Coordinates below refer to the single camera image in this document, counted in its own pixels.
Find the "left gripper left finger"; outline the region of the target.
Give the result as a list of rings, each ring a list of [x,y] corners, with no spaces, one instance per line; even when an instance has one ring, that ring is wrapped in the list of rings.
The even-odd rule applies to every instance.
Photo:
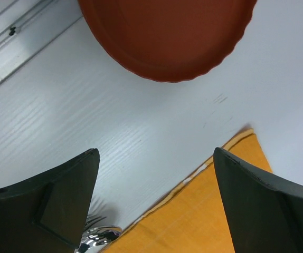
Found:
[[[0,252],[74,252],[99,170],[98,149],[0,188]]]

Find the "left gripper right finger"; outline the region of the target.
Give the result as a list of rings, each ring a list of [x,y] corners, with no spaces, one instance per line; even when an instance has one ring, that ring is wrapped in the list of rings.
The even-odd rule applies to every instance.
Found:
[[[303,186],[223,148],[213,159],[235,252],[303,252]]]

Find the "fork with green handle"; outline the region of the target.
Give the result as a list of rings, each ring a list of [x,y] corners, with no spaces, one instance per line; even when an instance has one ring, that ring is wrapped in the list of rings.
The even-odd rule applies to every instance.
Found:
[[[106,217],[104,216],[99,216],[99,215],[89,215],[86,218],[86,223],[85,223],[85,227],[84,227],[84,231],[89,230],[90,228],[92,228],[97,222],[100,222],[102,220],[104,220]]]

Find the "spoon with green handle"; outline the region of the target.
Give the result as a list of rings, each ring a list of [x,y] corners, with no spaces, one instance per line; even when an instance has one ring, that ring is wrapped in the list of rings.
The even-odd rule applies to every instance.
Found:
[[[118,239],[122,229],[118,226],[100,226],[85,231],[82,235],[79,248],[74,252],[86,252],[90,248],[108,245]]]

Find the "yellow cartoon print placemat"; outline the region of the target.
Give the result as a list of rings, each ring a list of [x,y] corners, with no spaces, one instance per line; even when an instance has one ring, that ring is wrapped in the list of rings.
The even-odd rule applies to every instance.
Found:
[[[234,252],[213,158],[128,227],[105,252]]]

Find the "red round plate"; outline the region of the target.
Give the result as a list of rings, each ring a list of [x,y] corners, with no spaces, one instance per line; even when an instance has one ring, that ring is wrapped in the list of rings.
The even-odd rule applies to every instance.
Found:
[[[79,1],[92,34],[122,67],[157,82],[204,75],[232,53],[251,0]]]

